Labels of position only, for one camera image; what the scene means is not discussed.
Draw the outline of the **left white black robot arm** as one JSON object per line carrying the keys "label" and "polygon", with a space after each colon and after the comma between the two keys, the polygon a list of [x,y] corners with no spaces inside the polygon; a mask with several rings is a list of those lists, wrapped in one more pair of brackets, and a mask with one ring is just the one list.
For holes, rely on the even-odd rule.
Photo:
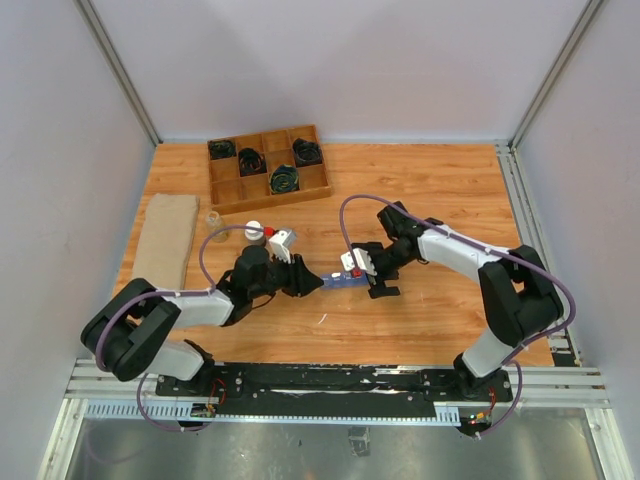
{"label": "left white black robot arm", "polygon": [[162,290],[144,278],[130,281],[88,322],[80,341],[98,368],[121,382],[163,375],[200,396],[214,383],[214,371],[205,365],[212,357],[192,341],[170,341],[173,329],[229,327],[251,313],[258,298],[279,292],[305,297],[322,286],[301,255],[284,261],[250,245],[216,285],[203,290]]}

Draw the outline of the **blue weekly pill organizer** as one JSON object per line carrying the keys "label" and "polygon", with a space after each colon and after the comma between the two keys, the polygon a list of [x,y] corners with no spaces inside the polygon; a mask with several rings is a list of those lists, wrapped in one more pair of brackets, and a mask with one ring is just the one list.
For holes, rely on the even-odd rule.
{"label": "blue weekly pill organizer", "polygon": [[333,272],[323,274],[324,289],[344,289],[344,288],[368,288],[369,282],[366,275],[354,275],[352,272]]}

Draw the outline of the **clear jar of yellow pills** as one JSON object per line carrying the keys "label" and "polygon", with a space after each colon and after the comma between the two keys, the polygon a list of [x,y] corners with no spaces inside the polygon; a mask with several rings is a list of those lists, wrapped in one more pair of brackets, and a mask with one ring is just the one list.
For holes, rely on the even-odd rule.
{"label": "clear jar of yellow pills", "polygon": [[225,230],[226,224],[223,217],[215,210],[211,210],[205,217],[205,225],[211,236],[211,242],[224,243],[229,237],[229,232]]}

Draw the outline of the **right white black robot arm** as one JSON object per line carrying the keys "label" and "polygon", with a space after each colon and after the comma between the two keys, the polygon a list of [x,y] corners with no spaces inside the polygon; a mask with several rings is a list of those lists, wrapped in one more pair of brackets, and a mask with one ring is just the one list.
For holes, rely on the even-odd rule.
{"label": "right white black robot arm", "polygon": [[563,317],[559,285],[534,248],[475,240],[437,219],[408,213],[401,202],[387,203],[377,218],[389,245],[348,242],[341,256],[346,271],[367,278],[371,298],[399,295],[387,283],[412,262],[443,265],[480,288],[487,327],[453,363],[452,388],[463,399],[480,397],[508,361]]}

